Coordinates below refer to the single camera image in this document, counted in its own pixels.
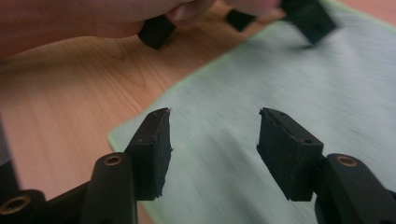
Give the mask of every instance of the finger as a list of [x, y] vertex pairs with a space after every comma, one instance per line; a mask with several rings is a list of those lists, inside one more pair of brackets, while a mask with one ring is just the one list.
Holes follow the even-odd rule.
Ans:
[[167, 14], [172, 23], [179, 28], [191, 28], [212, 7], [215, 0], [197, 0], [182, 4]]
[[252, 16], [262, 16], [278, 7], [280, 0], [225, 0], [225, 2], [240, 12]]

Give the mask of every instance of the blue fabric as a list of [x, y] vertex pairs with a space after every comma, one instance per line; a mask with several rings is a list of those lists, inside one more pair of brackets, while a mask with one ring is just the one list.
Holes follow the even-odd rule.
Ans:
[[163, 196], [144, 203], [155, 223], [316, 223], [313, 202], [288, 202], [257, 153], [261, 107], [289, 114], [324, 155], [357, 157], [396, 190], [395, 32], [326, 6], [341, 28], [317, 48], [276, 22], [111, 132], [123, 151], [148, 112], [172, 108]]

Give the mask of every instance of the wooden table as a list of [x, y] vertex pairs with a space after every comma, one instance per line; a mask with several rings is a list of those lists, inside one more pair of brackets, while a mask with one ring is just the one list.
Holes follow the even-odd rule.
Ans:
[[[392, 0], [345, 2], [396, 24]], [[196, 28], [177, 30], [159, 50], [136, 36], [83, 37], [0, 61], [0, 114], [21, 186], [51, 199], [86, 182], [95, 161], [111, 152], [112, 128], [279, 17], [275, 11], [237, 33], [224, 21], [229, 10], [215, 4]]]

